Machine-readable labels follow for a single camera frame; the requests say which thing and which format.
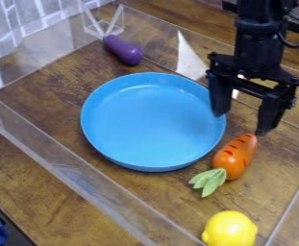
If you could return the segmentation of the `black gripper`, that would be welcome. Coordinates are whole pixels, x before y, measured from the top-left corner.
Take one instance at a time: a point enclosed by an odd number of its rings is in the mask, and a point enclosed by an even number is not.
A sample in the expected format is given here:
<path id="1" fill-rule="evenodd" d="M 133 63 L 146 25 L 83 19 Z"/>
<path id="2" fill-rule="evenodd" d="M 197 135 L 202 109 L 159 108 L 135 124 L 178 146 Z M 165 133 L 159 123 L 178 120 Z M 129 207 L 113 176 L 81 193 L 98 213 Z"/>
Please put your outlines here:
<path id="1" fill-rule="evenodd" d="M 238 89 L 260 98 L 257 135 L 268 135 L 284 118 L 286 110 L 296 104 L 296 90 L 299 78 L 278 65 L 261 71 L 246 71 L 234 62 L 234 57 L 213 52 L 207 70 L 211 108 L 215 116 L 230 111 L 233 90 Z"/>

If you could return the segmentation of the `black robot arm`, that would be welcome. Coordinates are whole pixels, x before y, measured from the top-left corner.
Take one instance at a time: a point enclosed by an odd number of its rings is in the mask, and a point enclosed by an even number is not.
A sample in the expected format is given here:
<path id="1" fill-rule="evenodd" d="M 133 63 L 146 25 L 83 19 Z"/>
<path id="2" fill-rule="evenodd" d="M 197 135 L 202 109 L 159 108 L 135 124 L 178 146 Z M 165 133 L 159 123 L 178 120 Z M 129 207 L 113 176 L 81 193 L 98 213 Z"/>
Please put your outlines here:
<path id="1" fill-rule="evenodd" d="M 209 55 L 209 91 L 214 115 L 230 111 L 235 89 L 260 98 L 256 133 L 274 130 L 294 107 L 299 78 L 282 69 L 284 49 L 299 47 L 286 40 L 288 19 L 299 0 L 238 0 L 237 38 L 233 55 Z"/>

